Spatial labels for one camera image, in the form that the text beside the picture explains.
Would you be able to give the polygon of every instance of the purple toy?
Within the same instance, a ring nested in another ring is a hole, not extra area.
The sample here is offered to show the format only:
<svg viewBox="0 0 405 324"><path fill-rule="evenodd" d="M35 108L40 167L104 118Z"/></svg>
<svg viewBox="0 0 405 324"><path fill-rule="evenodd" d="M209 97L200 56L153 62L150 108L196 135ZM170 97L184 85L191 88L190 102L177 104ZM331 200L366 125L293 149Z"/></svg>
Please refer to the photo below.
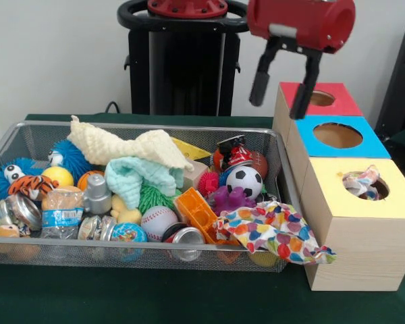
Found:
<svg viewBox="0 0 405 324"><path fill-rule="evenodd" d="M222 186L211 197L214 200L212 210L216 216L222 211L235 211L240 207L255 207L255 200L246 197L242 187L235 187L231 193L228 192L227 186Z"/></svg>

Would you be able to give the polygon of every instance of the light blue cloth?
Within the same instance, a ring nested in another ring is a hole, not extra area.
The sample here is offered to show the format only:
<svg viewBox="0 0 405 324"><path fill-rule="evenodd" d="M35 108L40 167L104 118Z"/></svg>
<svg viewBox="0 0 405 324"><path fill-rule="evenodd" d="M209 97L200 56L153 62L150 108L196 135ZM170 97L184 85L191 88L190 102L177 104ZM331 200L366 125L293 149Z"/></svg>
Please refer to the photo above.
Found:
<svg viewBox="0 0 405 324"><path fill-rule="evenodd" d="M140 204L141 185L156 187L166 196L174 196L184 181L183 169L168 169L156 162L139 157L112 159L105 170L109 189L118 194L128 209Z"/></svg>

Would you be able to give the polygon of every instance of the toy eye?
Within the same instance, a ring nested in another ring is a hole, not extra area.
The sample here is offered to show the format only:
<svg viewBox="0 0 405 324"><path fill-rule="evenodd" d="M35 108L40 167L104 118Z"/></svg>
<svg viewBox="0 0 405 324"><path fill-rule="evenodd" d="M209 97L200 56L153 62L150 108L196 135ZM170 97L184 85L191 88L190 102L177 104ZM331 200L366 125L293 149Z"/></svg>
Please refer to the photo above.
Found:
<svg viewBox="0 0 405 324"><path fill-rule="evenodd" d="M51 151L48 155L48 160L51 166L60 166L63 163L63 155L61 155L57 151Z"/></svg>
<svg viewBox="0 0 405 324"><path fill-rule="evenodd" d="M6 180L9 181L10 184L13 184L15 180L25 176L21 168L17 165L9 165L6 167L4 174Z"/></svg>

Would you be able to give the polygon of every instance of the white wall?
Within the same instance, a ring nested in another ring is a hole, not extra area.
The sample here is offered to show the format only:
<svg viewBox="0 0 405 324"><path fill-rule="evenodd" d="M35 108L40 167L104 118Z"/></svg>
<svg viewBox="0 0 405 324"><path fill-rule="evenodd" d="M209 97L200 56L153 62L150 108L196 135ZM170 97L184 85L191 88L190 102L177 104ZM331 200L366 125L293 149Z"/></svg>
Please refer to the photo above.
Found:
<svg viewBox="0 0 405 324"><path fill-rule="evenodd" d="M128 31L116 18L124 0L0 0L0 135L27 113L98 113L110 100L130 111ZM344 82L371 124L376 122L405 30L405 0L356 1L352 36L324 55L319 81ZM250 87L265 41L242 34L234 115L274 112L279 81L301 81L304 58L280 53L264 105Z"/></svg>

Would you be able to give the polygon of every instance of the green spiky ball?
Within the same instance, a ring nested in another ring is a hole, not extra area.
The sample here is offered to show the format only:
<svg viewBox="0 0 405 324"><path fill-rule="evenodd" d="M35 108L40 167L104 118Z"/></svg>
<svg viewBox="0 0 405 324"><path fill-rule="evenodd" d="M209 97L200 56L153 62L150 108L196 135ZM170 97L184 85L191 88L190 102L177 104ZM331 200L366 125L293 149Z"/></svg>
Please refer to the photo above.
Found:
<svg viewBox="0 0 405 324"><path fill-rule="evenodd" d="M154 206L165 206L170 209L174 208L174 199L182 193L175 189L175 196L168 197L152 186L143 184L140 193L140 205L138 209L144 214L148 209Z"/></svg>

